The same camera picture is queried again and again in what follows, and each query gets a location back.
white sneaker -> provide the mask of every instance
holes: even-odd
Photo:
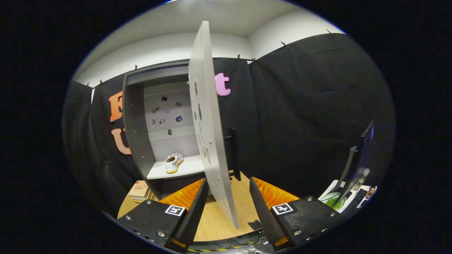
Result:
[[[179,167],[179,164],[181,164],[184,161],[184,157],[180,153],[175,153],[168,158],[166,158],[165,161],[165,171],[168,174],[176,173],[177,168]]]

orange letter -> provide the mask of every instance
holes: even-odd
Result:
[[[114,130],[112,130],[112,135],[114,137],[114,141],[116,143],[116,147],[123,154],[131,155],[132,153],[130,152],[130,148],[125,147],[124,143],[122,142],[121,132],[122,132],[121,129],[114,129]]]
[[[110,97],[108,101],[112,110],[110,122],[114,122],[122,116],[122,112],[119,111],[119,108],[122,109],[122,91]]]

yellow black hazard tape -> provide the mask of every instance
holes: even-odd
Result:
[[[225,248],[218,248],[218,249],[188,249],[190,252],[216,252],[216,251],[225,251],[230,249],[240,249],[240,248],[246,248],[246,245],[237,245],[234,247],[225,247]]]

sticker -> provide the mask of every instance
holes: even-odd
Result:
[[[171,215],[176,215],[176,216],[180,217],[184,210],[185,210],[185,207],[178,207],[175,205],[170,205],[169,208],[165,211],[165,213],[168,213]]]
[[[284,203],[282,205],[273,206],[272,208],[277,215],[293,211],[292,207],[290,207],[289,204],[287,204],[287,203]]]
[[[215,75],[215,86],[219,96],[228,96],[231,93],[231,89],[226,88],[225,81],[228,82],[229,77],[225,77],[223,73]]]

small dark item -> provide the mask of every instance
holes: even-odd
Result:
[[[364,200],[364,201],[361,203],[361,207],[365,206],[365,205],[367,204],[367,202],[369,202],[368,199]]]
[[[261,229],[262,227],[259,224],[259,221],[256,220],[254,222],[248,222],[248,225],[253,229],[253,230],[258,230]]]

